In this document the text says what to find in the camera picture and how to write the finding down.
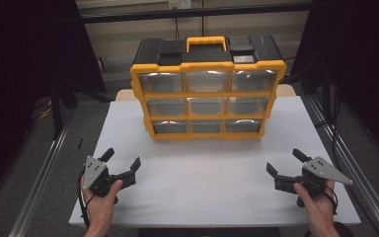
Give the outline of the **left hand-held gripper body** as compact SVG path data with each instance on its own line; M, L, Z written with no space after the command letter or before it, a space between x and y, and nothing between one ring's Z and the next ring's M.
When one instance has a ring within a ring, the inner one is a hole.
M100 159L88 156L85 164L84 191L92 191L99 197L105 197L117 180L124 180L127 172L119 175L110 175L108 166Z

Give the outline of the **black curtain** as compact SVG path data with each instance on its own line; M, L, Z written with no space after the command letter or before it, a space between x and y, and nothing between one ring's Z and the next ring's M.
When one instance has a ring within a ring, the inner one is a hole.
M379 0L312 0L290 79L306 93L325 77L379 140Z
M105 83L75 0L0 0L0 177L19 149L36 100Z

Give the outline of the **set of clear plastic drawers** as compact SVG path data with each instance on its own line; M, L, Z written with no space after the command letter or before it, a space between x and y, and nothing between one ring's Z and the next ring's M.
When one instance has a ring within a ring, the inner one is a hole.
M277 72L202 70L140 73L156 135L259 135Z

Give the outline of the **aluminium frame rail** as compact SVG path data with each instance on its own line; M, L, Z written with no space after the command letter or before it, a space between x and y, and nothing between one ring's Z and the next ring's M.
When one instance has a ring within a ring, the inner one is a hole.
M52 141L49 151L35 179L33 187L25 201L8 237L25 237L30 223L37 210L38 203L43 194L44 186L53 169L54 163L58 157L67 133L67 128L63 127L56 138Z
M323 106L320 104L315 96L306 96L304 98L306 104L312 109L318 122L322 123L322 128L325 130L328 138L332 143L332 151L334 159L339 162L342 161L351 174L355 186L359 189L363 198L365 199L371 213L379 224L379 196L365 177L363 171L355 161L353 155L344 143L341 135L338 133L336 127L329 123L329 120L324 116Z

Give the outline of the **black horizontal frame bar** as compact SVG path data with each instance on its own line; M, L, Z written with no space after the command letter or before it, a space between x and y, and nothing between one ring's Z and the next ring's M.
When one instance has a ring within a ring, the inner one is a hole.
M97 14L85 15L80 18L83 24L111 23L111 22L131 22L144 20L162 20L193 17L210 17L226 15L263 14L308 11L313 7L313 3L288 3L255 5L241 7L220 7L220 8L197 8L187 10L163 10L124 14Z

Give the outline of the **person's right hand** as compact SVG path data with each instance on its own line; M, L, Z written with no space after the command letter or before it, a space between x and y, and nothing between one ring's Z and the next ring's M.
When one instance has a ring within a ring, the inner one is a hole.
M331 202L335 182L327 180L325 193L329 196L318 196L311 198L307 190L299 183L295 183L293 188L303 200L309 229L312 231L322 231L334 224L334 205Z

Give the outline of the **black stand pole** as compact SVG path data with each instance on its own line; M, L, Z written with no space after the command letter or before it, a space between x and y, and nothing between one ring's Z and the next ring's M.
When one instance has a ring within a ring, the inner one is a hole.
M51 84L50 84L50 101L51 101L53 123L54 123L53 139L56 140L63 129L63 121L62 121L62 115L60 111L59 97L57 93L57 80L55 78L51 80Z

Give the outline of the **person's left hand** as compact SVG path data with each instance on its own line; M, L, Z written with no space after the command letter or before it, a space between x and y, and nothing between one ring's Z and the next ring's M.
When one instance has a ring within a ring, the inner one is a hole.
M84 178L81 178L81 192L87 204L90 221L89 228L104 228L110 230L114 216L114 199L121 189L122 180L117 180L112 184L110 192L105 197L94 196L92 191L84 191Z

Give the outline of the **white wall power outlet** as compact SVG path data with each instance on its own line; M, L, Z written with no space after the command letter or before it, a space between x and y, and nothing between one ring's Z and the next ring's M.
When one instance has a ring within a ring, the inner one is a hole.
M170 10L190 9L191 0L168 0Z

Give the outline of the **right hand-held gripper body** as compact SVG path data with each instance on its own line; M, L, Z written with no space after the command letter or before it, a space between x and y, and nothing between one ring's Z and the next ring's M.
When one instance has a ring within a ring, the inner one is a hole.
M322 157L312 158L311 161L303 163L302 174L296 177L288 177L277 174L274 180L274 188L278 191L295 194L293 188L295 183L301 184L308 192L311 198L318 196L329 197L325 193L327 180L352 185L353 180L344 175L340 170ZM338 197L333 190L331 199L334 207L338 206Z

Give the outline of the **yellow black drawer organizer cabinet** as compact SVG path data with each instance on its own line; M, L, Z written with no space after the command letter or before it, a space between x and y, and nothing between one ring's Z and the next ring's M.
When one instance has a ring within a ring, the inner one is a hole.
M144 95L138 79L140 73L148 72L194 72L202 70L265 70L277 72L275 85L267 108L266 120L259 135L156 135L149 127L149 117L144 105ZM131 86L134 96L141 104L143 123L154 139L184 140L195 138L245 139L260 138L265 133L265 123L270 117L276 99L276 88L287 69L271 36L248 36L246 38L191 37L181 40L144 39L137 49L130 67Z

